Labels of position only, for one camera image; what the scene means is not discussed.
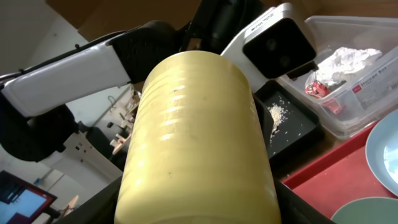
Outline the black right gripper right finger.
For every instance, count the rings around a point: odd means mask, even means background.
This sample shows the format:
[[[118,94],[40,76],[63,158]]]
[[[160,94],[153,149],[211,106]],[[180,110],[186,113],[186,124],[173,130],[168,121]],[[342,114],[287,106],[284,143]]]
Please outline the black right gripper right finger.
[[[335,224],[285,184],[274,179],[282,224]]]

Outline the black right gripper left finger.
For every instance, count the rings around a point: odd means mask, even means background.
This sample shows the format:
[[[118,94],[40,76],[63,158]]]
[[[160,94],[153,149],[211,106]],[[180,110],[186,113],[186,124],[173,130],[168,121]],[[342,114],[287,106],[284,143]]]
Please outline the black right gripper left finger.
[[[55,224],[113,224],[122,177]]]

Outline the green bowl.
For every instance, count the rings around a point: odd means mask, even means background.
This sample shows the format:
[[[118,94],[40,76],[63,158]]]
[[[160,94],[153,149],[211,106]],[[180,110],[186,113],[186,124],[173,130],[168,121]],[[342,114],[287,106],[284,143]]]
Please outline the green bowl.
[[[337,224],[397,224],[397,199],[367,197],[339,208],[331,220]]]

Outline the light blue plate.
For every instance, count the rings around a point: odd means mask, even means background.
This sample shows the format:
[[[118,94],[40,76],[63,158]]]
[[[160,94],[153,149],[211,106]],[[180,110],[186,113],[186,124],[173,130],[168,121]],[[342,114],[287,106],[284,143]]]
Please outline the light blue plate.
[[[365,151],[368,166],[375,178],[397,196],[397,110],[373,127]]]

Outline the yellow plastic cup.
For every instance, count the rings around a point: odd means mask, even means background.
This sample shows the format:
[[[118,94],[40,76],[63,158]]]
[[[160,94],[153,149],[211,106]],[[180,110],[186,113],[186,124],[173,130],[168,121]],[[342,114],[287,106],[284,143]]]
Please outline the yellow plastic cup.
[[[248,81],[220,55],[187,51],[144,84],[116,223],[280,223]]]

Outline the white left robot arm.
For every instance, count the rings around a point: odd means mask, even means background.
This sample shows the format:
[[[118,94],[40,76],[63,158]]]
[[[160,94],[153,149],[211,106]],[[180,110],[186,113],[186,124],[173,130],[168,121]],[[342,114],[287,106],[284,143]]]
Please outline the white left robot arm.
[[[65,150],[79,126],[67,103],[143,82],[163,59],[187,50],[191,39],[220,54],[261,15],[260,1],[202,1],[181,29],[159,20],[104,35],[33,67],[1,77],[1,146],[12,156],[39,162]]]

